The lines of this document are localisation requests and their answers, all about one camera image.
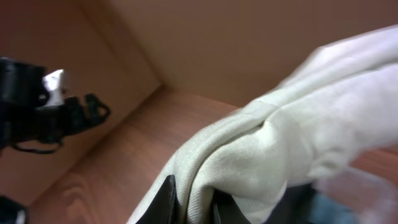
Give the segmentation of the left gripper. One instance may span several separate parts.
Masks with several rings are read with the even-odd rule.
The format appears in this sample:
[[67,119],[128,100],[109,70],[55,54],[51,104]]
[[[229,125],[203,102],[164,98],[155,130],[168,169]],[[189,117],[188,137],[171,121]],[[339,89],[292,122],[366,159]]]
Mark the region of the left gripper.
[[84,97],[85,106],[72,96],[60,106],[45,106],[18,111],[12,117],[12,143],[39,141],[59,143],[63,137],[78,134],[86,127],[95,127],[106,121],[110,108],[93,93]]

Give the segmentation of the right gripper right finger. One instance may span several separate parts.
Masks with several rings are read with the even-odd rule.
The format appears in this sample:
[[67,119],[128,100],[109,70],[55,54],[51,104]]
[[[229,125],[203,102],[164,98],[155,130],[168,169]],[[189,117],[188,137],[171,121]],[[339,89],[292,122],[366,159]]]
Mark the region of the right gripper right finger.
[[212,224],[250,224],[230,194],[216,190],[212,207]]

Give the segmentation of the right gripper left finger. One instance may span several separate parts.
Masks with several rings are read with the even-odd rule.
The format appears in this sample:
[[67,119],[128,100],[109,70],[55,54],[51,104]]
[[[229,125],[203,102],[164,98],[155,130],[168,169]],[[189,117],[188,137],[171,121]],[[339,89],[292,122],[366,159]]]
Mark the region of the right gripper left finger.
[[177,189],[175,176],[168,175],[148,209],[136,224],[175,224],[177,223]]

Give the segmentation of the cream white cloth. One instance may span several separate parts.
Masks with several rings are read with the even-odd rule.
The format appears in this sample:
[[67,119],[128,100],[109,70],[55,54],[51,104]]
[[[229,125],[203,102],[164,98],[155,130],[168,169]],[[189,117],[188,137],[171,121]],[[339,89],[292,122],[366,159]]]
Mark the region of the cream white cloth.
[[203,128],[168,160],[129,218],[175,177],[178,220],[205,223],[215,190],[251,223],[287,187],[333,176],[360,153],[397,144],[397,26],[324,45],[293,74]]

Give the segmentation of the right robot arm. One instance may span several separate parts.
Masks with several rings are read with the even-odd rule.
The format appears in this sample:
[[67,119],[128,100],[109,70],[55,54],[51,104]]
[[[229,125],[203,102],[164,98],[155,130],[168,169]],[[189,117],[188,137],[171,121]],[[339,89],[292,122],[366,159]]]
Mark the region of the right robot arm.
[[[209,221],[212,224],[249,224],[231,195],[216,190],[211,201]],[[177,223],[177,189],[174,175],[165,178],[149,208],[137,224]],[[28,224],[27,207],[5,196],[1,197],[1,224]]]

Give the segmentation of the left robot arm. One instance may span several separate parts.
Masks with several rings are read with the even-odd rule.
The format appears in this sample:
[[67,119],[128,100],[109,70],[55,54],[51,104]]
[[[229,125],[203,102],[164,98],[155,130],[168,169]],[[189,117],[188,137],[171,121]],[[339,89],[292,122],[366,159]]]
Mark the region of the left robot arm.
[[53,154],[66,136],[104,123],[110,108],[90,93],[85,105],[65,98],[65,70],[47,73],[39,65],[1,58],[1,148]]

